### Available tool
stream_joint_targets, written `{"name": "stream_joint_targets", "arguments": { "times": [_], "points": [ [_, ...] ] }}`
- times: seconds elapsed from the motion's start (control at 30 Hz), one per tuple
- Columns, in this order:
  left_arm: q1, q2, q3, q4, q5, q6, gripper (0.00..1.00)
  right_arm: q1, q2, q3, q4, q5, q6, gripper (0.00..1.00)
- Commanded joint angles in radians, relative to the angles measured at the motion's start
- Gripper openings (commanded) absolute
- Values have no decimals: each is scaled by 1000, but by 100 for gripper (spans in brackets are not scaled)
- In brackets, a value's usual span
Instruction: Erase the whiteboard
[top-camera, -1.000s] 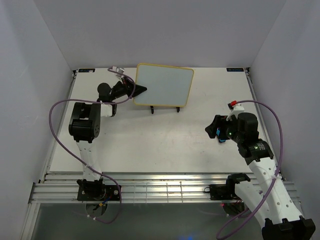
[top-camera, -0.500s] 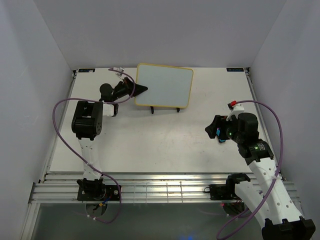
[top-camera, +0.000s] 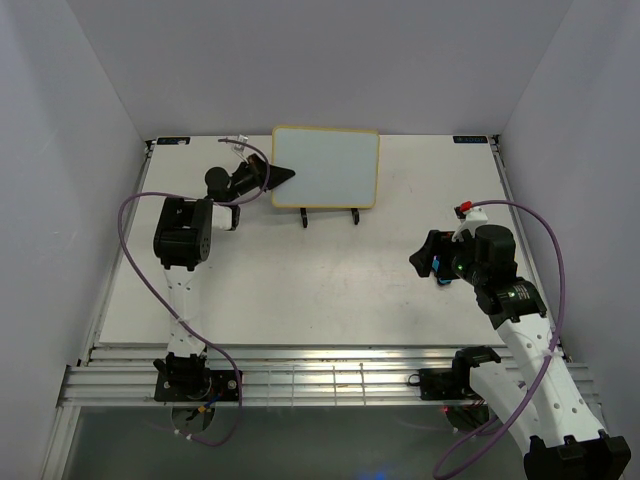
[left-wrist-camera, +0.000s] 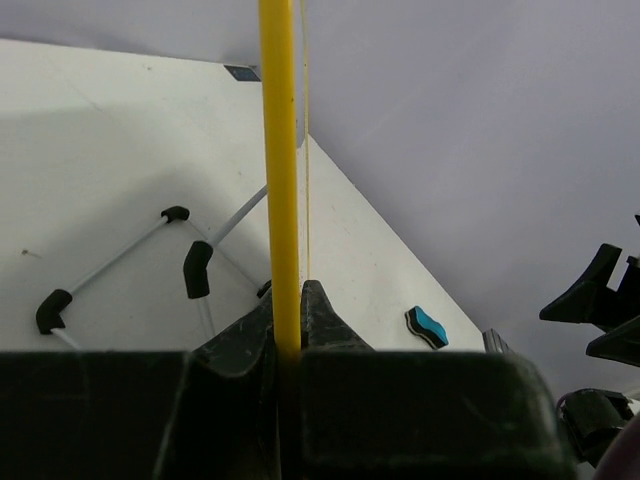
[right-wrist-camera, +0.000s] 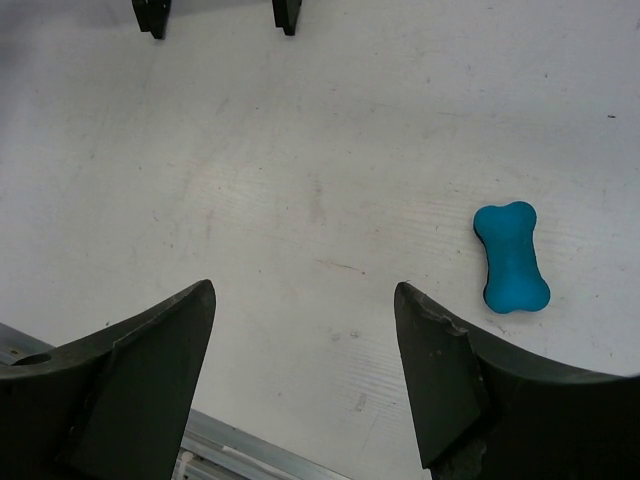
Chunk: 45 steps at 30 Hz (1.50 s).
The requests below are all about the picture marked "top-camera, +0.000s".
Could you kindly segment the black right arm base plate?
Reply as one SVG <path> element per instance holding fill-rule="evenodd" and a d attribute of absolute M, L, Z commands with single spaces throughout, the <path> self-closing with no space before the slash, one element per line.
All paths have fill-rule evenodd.
<path fill-rule="evenodd" d="M 479 400 L 469 382 L 457 375 L 451 368 L 424 368 L 411 373 L 407 385 L 419 390 L 423 401 L 471 401 Z"/>

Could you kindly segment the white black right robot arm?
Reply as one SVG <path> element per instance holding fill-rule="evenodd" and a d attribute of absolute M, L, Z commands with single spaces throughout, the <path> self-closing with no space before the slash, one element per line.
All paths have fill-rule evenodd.
<path fill-rule="evenodd" d="M 491 348 L 466 348 L 452 365 L 454 390 L 480 396 L 523 454 L 529 479 L 618 479 L 631 459 L 586 405 L 567 364 L 551 346 L 551 324 L 536 287 L 517 273 L 511 231 L 484 225 L 460 234 L 432 230 L 409 258 L 421 277 L 464 280 L 513 356 L 524 384 L 508 376 Z"/>

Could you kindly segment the yellow framed whiteboard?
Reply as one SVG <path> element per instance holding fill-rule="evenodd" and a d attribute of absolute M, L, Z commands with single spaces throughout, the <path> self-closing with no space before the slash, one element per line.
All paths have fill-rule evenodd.
<path fill-rule="evenodd" d="M 295 175 L 272 191 L 272 205 L 283 209 L 374 207 L 380 142 L 375 130 L 275 127 L 272 164 Z"/>

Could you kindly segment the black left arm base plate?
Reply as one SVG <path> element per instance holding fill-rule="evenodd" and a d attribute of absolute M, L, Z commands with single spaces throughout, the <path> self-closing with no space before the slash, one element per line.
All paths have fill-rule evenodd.
<path fill-rule="evenodd" d="M 214 399 L 237 402 L 240 397 L 238 385 L 233 370 L 204 368 L 195 374 L 159 373 L 153 399 L 165 403 L 207 403 Z"/>

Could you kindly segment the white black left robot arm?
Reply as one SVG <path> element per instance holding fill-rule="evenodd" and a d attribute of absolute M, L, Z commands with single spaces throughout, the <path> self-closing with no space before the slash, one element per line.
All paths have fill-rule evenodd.
<path fill-rule="evenodd" d="M 239 225 L 240 197 L 257 190 L 270 191 L 292 179 L 295 172 L 270 165 L 257 154 L 242 160 L 233 173 L 210 168 L 204 177 L 202 199 L 170 197 L 164 201 L 153 238 L 153 251 L 163 267 L 168 305 L 177 314 L 170 327 L 166 355 L 153 362 L 158 371 L 154 399 L 159 402 L 238 398 L 238 390 L 223 390 L 232 374 L 216 374 L 207 368 L 208 346 L 201 339 L 200 299 L 202 265 L 212 249 L 215 230 L 233 231 Z"/>

